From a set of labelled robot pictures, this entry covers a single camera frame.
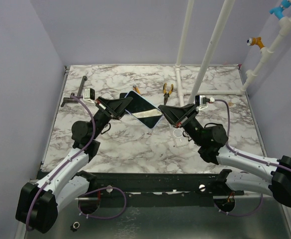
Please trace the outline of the blue cased phone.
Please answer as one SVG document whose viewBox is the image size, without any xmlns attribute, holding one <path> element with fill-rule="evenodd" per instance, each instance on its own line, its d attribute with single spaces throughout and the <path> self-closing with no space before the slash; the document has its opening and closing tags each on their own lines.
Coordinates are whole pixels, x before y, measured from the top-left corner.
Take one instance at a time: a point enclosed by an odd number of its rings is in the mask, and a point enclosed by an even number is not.
<svg viewBox="0 0 291 239">
<path fill-rule="evenodd" d="M 124 98 L 132 99 L 125 111 L 149 129 L 153 129 L 163 117 L 162 112 L 154 104 L 136 91 L 126 93 Z"/>
</svg>

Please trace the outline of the black smartphone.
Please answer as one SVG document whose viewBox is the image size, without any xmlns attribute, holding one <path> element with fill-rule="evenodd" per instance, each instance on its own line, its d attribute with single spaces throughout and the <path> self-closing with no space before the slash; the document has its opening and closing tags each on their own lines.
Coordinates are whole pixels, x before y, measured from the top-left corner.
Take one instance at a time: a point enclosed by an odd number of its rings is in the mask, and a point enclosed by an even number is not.
<svg viewBox="0 0 291 239">
<path fill-rule="evenodd" d="M 129 106 L 131 99 L 129 97 L 126 97 L 127 93 L 120 93 L 119 98 L 123 100 L 124 104 L 124 115 L 129 115 L 129 112 L 127 111 L 127 107 Z"/>
</svg>

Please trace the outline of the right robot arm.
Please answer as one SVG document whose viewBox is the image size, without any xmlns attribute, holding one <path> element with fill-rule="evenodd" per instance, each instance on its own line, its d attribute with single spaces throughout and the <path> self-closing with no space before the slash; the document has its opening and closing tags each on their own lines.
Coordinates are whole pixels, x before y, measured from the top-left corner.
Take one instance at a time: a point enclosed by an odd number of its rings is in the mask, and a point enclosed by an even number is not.
<svg viewBox="0 0 291 239">
<path fill-rule="evenodd" d="M 228 144 L 227 130 L 216 124 L 203 127 L 196 119 L 196 105 L 183 107 L 159 106 L 167 121 L 176 128 L 183 128 L 194 143 L 203 161 L 230 166 L 246 172 L 246 175 L 229 172 L 215 182 L 220 195 L 230 191 L 251 191 L 272 196 L 280 204 L 291 208 L 291 157 L 261 157 L 239 151 Z"/>
</svg>

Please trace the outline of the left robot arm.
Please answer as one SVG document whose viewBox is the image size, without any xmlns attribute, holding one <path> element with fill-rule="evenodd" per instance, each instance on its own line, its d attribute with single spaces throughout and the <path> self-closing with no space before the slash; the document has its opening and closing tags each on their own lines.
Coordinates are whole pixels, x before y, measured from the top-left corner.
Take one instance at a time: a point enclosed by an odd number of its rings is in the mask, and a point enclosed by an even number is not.
<svg viewBox="0 0 291 239">
<path fill-rule="evenodd" d="M 108 100 L 96 99 L 98 111 L 89 114 L 89 121 L 72 125 L 74 144 L 66 157 L 50 173 L 36 183 L 26 183 L 20 192 L 15 218 L 24 223 L 27 231 L 48 232 L 59 212 L 78 196 L 100 196 L 97 178 L 84 172 L 97 154 L 100 142 L 96 140 L 110 120 L 119 120 L 132 102 L 131 97 Z"/>
</svg>

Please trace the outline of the yellow utility knife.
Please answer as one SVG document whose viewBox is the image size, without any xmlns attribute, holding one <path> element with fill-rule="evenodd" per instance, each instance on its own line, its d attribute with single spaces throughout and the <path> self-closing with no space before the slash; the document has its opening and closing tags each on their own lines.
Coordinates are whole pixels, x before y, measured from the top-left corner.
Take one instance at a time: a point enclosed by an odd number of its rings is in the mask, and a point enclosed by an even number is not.
<svg viewBox="0 0 291 239">
<path fill-rule="evenodd" d="M 133 85 L 133 90 L 135 92 L 137 92 L 138 94 L 141 94 L 140 91 L 139 91 L 139 89 L 138 89 L 138 87 L 136 85 Z"/>
</svg>

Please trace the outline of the yellow handled pliers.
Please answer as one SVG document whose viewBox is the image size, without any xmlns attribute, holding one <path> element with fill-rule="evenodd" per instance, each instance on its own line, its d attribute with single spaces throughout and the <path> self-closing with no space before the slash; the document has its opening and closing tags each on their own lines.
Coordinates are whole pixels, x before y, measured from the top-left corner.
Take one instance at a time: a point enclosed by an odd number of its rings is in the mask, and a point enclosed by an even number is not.
<svg viewBox="0 0 291 239">
<path fill-rule="evenodd" d="M 163 85 L 164 105 L 167 104 L 168 98 L 170 97 L 170 94 L 173 92 L 173 89 L 174 89 L 174 85 L 173 84 L 171 84 L 171 87 L 170 87 L 169 90 L 167 89 L 167 83 L 165 83 Z"/>
</svg>

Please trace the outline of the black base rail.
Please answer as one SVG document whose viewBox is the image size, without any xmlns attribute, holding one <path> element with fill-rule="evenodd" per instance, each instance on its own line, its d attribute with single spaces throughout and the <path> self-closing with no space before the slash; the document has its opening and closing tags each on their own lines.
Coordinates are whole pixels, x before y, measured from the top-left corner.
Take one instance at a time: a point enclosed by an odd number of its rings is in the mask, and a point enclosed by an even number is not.
<svg viewBox="0 0 291 239">
<path fill-rule="evenodd" d="M 218 174 L 141 174 L 96 173 L 80 171 L 66 180 L 60 193 L 44 188 L 34 210 L 59 212 L 76 197 L 96 195 L 102 190 L 101 205 L 120 207 L 120 199 L 132 194 L 128 207 L 211 207 L 214 196 L 228 196 L 231 192 L 243 195 L 246 191 L 272 196 L 271 184 L 247 173 L 223 169 Z"/>
</svg>

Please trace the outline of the white PVC pipe frame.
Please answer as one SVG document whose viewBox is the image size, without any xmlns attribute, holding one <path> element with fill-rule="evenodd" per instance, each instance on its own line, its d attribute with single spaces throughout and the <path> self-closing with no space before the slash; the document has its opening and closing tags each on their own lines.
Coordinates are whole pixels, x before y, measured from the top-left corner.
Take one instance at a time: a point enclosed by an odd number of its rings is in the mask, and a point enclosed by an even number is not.
<svg viewBox="0 0 291 239">
<path fill-rule="evenodd" d="M 290 33 L 291 31 L 291 17 L 287 17 L 284 15 L 282 19 L 279 20 L 280 30 L 278 32 L 277 37 L 272 42 L 270 47 L 264 47 L 260 49 L 261 58 L 255 69 L 248 70 L 246 72 L 246 82 L 242 85 L 239 90 L 205 90 L 201 91 L 200 86 L 203 82 L 203 78 L 206 74 L 208 67 L 210 66 L 210 62 L 215 53 L 215 50 L 220 41 L 220 37 L 224 31 L 225 25 L 228 21 L 228 18 L 231 14 L 235 1 L 233 0 L 225 0 L 223 2 L 220 14 L 218 16 L 216 25 L 214 27 L 212 36 L 209 40 L 208 47 L 206 49 L 205 55 L 203 57 L 202 64 L 200 66 L 198 76 L 195 80 L 192 91 L 188 93 L 190 96 L 189 103 L 194 102 L 194 98 L 196 95 L 242 95 L 246 93 L 247 88 L 251 85 L 251 83 L 256 79 L 261 69 L 265 66 L 265 64 L 270 60 L 273 56 L 274 52 L 278 49 L 279 45 L 282 43 L 283 39 Z"/>
</svg>

